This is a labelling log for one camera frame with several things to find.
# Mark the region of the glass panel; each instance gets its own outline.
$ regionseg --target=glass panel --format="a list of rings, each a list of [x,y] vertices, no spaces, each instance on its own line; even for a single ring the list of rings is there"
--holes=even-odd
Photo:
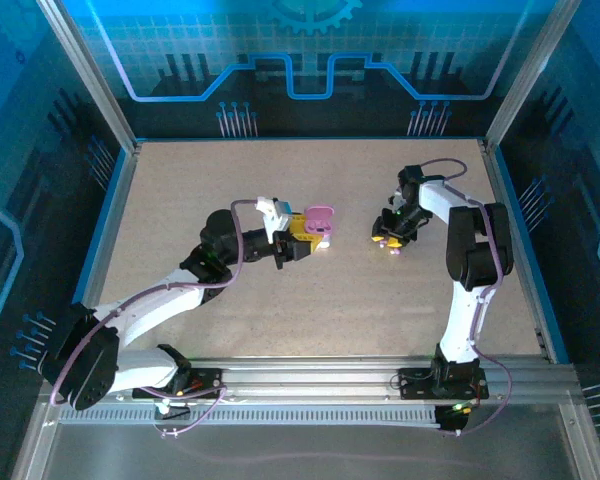
[[[600,383],[600,1],[583,0],[502,151],[569,356]]]
[[[118,151],[36,2],[0,1],[0,478],[40,385],[17,332],[71,301]]]
[[[484,135],[552,0],[68,0],[140,137]]]

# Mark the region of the gear graphic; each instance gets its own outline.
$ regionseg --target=gear graphic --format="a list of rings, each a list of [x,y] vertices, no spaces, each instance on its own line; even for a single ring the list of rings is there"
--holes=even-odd
[[[0,0],[0,29],[17,47],[27,46],[41,25],[35,0]]]
[[[327,28],[340,28],[342,19],[351,19],[351,11],[362,7],[361,0],[273,0],[269,15],[277,20],[280,28],[291,27],[293,33],[304,30],[313,35],[322,34]]]

